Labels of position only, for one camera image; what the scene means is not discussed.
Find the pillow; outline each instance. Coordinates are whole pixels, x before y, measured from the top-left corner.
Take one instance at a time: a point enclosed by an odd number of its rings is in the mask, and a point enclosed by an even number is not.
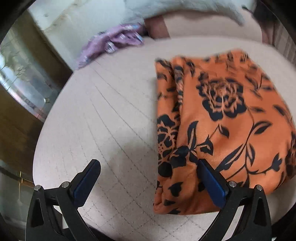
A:
[[[243,26],[225,16],[192,10],[180,10],[148,18],[145,19],[145,25],[149,36],[154,39],[219,35],[262,42],[260,25],[252,14],[243,9],[240,13],[245,19]]]
[[[146,18],[179,9],[217,12],[230,17],[240,25],[244,23],[243,16],[231,0],[126,0],[123,23],[143,23]]]

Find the black flower print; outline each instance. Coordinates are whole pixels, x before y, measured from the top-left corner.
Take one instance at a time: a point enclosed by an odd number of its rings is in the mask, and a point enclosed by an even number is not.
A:
[[[287,176],[293,177],[296,174],[296,135],[292,132],[291,147],[285,158]]]
[[[256,72],[257,69],[258,69],[257,66],[251,65],[251,66],[249,66],[249,69],[246,69],[246,72],[248,72],[248,73],[252,73],[254,71]],[[253,89],[250,89],[250,91],[257,98],[259,98],[261,100],[263,98],[262,98],[261,94],[259,93],[260,90],[263,90],[263,91],[274,91],[275,90],[275,87],[273,85],[271,85],[270,81],[267,78],[265,78],[264,74],[261,74],[261,80],[260,80],[260,83],[258,83],[252,77],[248,76],[247,74],[245,75],[245,79],[253,85]]]
[[[177,208],[173,209],[172,211],[170,211],[168,214],[175,214],[178,215],[181,211],[177,210]]]
[[[227,54],[227,60],[233,62],[233,54],[231,52]]]
[[[182,188],[181,185],[183,184],[183,182],[179,182],[179,183],[175,183],[172,186],[170,186],[168,189],[170,190],[171,194],[174,197],[178,197],[179,193],[181,192]]]
[[[170,206],[170,205],[173,205],[175,203],[176,202],[174,202],[174,201],[170,201],[170,200],[165,199],[164,202],[163,202],[163,205],[164,206]]]
[[[158,166],[158,174],[162,177],[171,177],[173,174],[172,166],[164,161]]]
[[[194,63],[191,60],[188,60],[186,62],[186,64],[189,66],[191,77],[193,77],[194,74],[195,74],[195,65],[194,65]]]
[[[198,77],[199,81],[203,81],[203,80],[208,80],[209,79],[209,74],[207,72],[200,72],[200,75]]]
[[[157,73],[157,79],[158,80],[164,79],[166,82],[168,81],[168,78],[164,73]]]
[[[232,78],[201,82],[196,89],[199,90],[199,95],[204,97],[202,105],[213,121],[223,119],[224,115],[235,118],[247,110],[243,98],[244,88]]]
[[[246,62],[246,60],[249,60],[249,55],[247,53],[243,52],[242,55],[240,56],[239,61],[240,61],[240,63],[244,63],[244,62]]]
[[[223,63],[224,61],[221,59],[220,54],[215,56],[215,63]]]
[[[173,150],[177,139],[179,126],[168,115],[161,115],[157,119],[158,159],[168,156]]]
[[[243,187],[249,187],[250,185],[250,176],[252,175],[259,175],[259,174],[266,174],[268,171],[273,170],[275,172],[278,172],[280,170],[280,165],[283,162],[283,159],[280,157],[280,153],[277,153],[273,160],[271,166],[269,166],[267,169],[263,171],[251,171],[249,170],[248,166],[252,166],[254,164],[254,161],[256,159],[256,150],[254,146],[249,142],[249,138],[251,135],[261,135],[265,131],[269,130],[269,128],[272,126],[272,123],[266,120],[261,120],[256,123],[253,122],[252,128],[248,134],[247,140],[244,144],[241,144],[238,148],[233,150],[231,153],[229,153],[222,162],[216,167],[215,171],[221,172],[223,170],[228,170],[234,162],[236,162],[239,157],[243,154],[245,151],[245,162],[241,168],[239,168],[234,174],[232,174],[230,177],[226,178],[226,180],[231,180],[232,177],[234,177],[236,174],[238,174],[241,170],[245,169],[247,172],[247,179],[244,182],[240,182],[239,185]],[[278,187],[282,184],[284,178],[284,174],[281,174],[281,181],[278,185]]]
[[[274,104],[274,105],[273,105],[273,108],[274,108],[275,110],[277,110],[277,112],[278,112],[279,114],[281,114],[282,116],[284,116],[284,117],[286,118],[287,122],[289,123],[289,125],[290,125],[291,127],[293,127],[293,126],[294,126],[293,117],[292,117],[292,115],[291,115],[291,113],[290,113],[290,111],[289,111],[289,108],[287,107],[286,104],[285,104],[285,107],[286,107],[286,108],[283,108],[283,107],[281,107],[281,106],[279,106],[279,105],[277,105],[277,104]]]
[[[160,63],[166,69],[173,70],[171,63],[165,59],[157,59],[155,62]]]
[[[178,84],[180,81],[183,81],[183,77],[184,77],[184,69],[177,65],[174,67],[174,73],[175,73],[175,81]]]
[[[172,165],[172,168],[177,167],[184,167],[186,166],[186,158],[189,159],[190,162],[197,164],[198,156],[197,156],[197,148],[203,152],[213,155],[214,146],[209,136],[206,140],[201,143],[197,144],[197,137],[196,137],[196,125],[198,121],[192,122],[187,130],[188,136],[188,145],[180,146],[175,149],[169,157],[169,162]]]

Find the wall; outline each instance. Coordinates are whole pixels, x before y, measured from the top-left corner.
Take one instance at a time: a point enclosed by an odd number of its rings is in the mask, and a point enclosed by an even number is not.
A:
[[[62,89],[72,71],[57,58],[56,53],[45,42],[43,33],[39,31],[30,13],[25,11],[11,30],[17,34],[19,41],[22,41],[23,48],[27,49],[28,58],[43,69],[58,89]]]
[[[88,39],[115,26],[124,16],[125,0],[37,0],[29,12],[68,66],[76,68],[76,58]],[[251,8],[255,0],[233,0]]]

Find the white mattress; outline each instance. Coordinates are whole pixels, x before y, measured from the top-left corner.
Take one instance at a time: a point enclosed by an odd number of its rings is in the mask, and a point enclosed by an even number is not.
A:
[[[98,159],[101,175],[79,208],[89,225],[115,240],[198,240],[216,213],[177,216],[152,211],[157,176],[154,60],[202,57],[232,48],[246,51],[266,71],[296,116],[296,71],[272,47],[219,37],[151,41],[103,55],[74,72],[41,131],[33,164],[35,184],[58,187]],[[268,196],[273,222],[296,202],[295,182]],[[225,239],[234,228],[235,222]]]

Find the crumpled fabric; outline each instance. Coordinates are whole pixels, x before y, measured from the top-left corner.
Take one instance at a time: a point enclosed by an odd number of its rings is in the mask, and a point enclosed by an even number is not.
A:
[[[114,53],[126,46],[137,46],[144,43],[143,35],[145,27],[141,24],[120,24],[105,32],[94,35],[82,48],[80,57],[77,60],[78,69],[88,65],[99,55],[107,52]]]
[[[217,211],[197,175],[205,159],[227,181],[272,193],[296,175],[296,129],[266,73],[242,50],[156,61],[157,214]]]

